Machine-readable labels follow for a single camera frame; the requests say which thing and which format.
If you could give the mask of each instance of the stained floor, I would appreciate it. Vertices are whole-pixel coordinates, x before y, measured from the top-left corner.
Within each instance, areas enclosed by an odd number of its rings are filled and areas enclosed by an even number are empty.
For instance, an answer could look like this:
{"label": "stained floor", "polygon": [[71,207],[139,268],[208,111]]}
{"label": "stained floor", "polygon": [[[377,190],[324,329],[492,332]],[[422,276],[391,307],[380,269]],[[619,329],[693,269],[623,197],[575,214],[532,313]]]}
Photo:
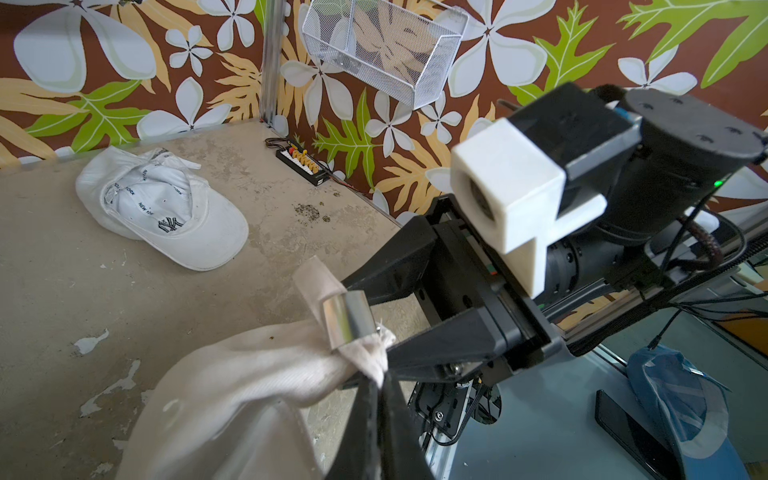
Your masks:
{"label": "stained floor", "polygon": [[[162,375],[189,352],[259,326],[305,319],[291,273],[317,255],[339,278],[397,226],[333,182],[312,187],[263,146],[258,123],[158,144],[250,225],[243,250],[210,272],[100,227],[74,192],[88,162],[0,175],[0,477],[113,478]],[[400,339],[426,327],[411,297],[375,307]],[[316,456],[333,461],[354,391],[306,412]]]}

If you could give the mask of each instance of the floral wallpaper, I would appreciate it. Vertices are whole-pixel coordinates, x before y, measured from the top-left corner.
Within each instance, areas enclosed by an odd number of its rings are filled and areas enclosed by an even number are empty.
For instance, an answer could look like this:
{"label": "floral wallpaper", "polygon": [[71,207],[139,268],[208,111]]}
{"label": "floral wallpaper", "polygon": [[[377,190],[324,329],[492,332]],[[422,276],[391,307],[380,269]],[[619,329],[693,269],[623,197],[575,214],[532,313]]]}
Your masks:
{"label": "floral wallpaper", "polygon": [[[290,0],[276,129],[400,223],[450,192],[450,148],[568,81],[691,93],[768,125],[767,0],[445,0],[470,15],[440,98],[417,111],[314,58]],[[392,0],[436,22],[429,0]],[[768,207],[768,172],[745,168],[711,208],[734,220]]]}
{"label": "floral wallpaper", "polygon": [[[431,0],[392,2],[448,21]],[[499,98],[526,105],[567,81],[614,83],[690,92],[768,125],[768,0],[445,4],[469,24],[442,95],[411,111],[309,55],[297,34],[309,0],[284,2],[273,126],[401,223],[450,191],[450,148],[508,115]],[[0,168],[256,117],[268,8],[0,0]],[[768,207],[768,171],[742,169],[710,207],[737,221]]]}
{"label": "floral wallpaper", "polygon": [[0,168],[258,117],[265,3],[0,0]]}

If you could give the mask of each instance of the ny logo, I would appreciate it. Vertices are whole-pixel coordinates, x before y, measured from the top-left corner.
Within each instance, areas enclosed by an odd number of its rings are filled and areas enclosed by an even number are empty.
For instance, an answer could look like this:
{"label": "ny logo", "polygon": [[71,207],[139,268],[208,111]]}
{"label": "ny logo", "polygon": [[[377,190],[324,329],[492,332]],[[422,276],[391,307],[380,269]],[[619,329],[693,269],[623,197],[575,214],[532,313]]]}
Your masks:
{"label": "ny logo", "polygon": [[160,228],[160,230],[168,233],[176,231],[176,227],[183,227],[184,224],[179,223],[179,220],[176,220],[176,217],[165,217],[165,220],[160,220],[157,222],[157,226]]}

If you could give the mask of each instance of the white baseball cap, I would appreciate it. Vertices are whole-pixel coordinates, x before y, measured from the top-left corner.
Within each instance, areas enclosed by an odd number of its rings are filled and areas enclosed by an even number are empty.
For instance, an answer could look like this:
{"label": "white baseball cap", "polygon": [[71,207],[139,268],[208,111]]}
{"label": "white baseball cap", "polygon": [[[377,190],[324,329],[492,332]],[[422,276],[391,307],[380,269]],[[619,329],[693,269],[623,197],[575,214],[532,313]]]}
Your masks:
{"label": "white baseball cap", "polygon": [[137,156],[109,147],[85,166],[74,186],[107,230],[145,240],[186,268],[212,270],[243,248],[248,222],[190,169],[200,165],[162,148]]}

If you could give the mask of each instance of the smartphone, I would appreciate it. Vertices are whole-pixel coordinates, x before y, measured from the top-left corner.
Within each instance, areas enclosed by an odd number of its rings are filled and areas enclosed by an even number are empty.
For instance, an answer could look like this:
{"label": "smartphone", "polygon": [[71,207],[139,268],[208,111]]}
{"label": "smartphone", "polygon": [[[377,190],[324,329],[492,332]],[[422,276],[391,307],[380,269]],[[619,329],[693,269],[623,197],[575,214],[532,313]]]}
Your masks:
{"label": "smartphone", "polygon": [[594,419],[656,480],[680,480],[680,466],[672,452],[629,416],[603,390],[598,390]]}

